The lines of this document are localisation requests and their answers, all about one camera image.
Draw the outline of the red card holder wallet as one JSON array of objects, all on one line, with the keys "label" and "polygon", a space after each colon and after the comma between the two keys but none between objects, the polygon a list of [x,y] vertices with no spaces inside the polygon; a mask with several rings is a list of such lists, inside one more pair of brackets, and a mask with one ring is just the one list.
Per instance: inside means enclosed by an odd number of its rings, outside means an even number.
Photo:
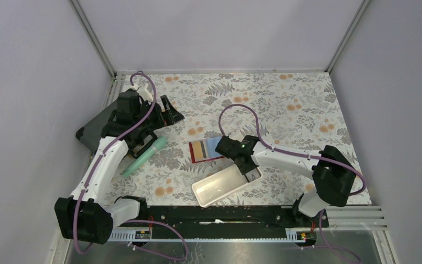
[{"label": "red card holder wallet", "polygon": [[189,142],[188,146],[191,154],[191,162],[199,163],[223,158],[223,156],[215,150],[220,140],[221,136],[217,136]]}]

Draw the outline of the gold credit card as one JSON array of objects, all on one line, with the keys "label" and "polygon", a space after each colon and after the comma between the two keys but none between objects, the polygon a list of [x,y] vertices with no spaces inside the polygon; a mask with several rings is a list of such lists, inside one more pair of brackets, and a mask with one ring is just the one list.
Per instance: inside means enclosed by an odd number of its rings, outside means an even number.
[{"label": "gold credit card", "polygon": [[209,158],[205,140],[190,142],[191,159],[200,162]]}]

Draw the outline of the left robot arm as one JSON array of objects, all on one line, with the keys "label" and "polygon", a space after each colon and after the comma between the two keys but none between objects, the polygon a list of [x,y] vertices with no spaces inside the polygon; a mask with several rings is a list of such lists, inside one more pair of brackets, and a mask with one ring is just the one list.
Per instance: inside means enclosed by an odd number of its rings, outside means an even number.
[{"label": "left robot arm", "polygon": [[135,226],[148,221],[144,198],[127,195],[110,206],[101,203],[124,157],[140,157],[158,138],[155,130],[184,119],[166,95],[160,99],[161,105],[128,89],[77,131],[76,138],[95,151],[95,157],[69,197],[58,198],[54,205],[64,238],[105,244],[112,230],[128,220]]}]

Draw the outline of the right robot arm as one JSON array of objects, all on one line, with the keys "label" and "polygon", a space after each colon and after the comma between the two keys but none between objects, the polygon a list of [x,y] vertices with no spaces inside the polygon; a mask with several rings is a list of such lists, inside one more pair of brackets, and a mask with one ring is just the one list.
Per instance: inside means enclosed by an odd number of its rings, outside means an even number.
[{"label": "right robot arm", "polygon": [[330,145],[319,152],[309,152],[271,146],[256,136],[247,135],[240,141],[223,136],[215,150],[232,160],[243,175],[263,166],[311,179],[314,188],[302,194],[292,206],[293,219],[302,227],[312,223],[315,216],[329,206],[345,206],[357,176],[343,154]]}]

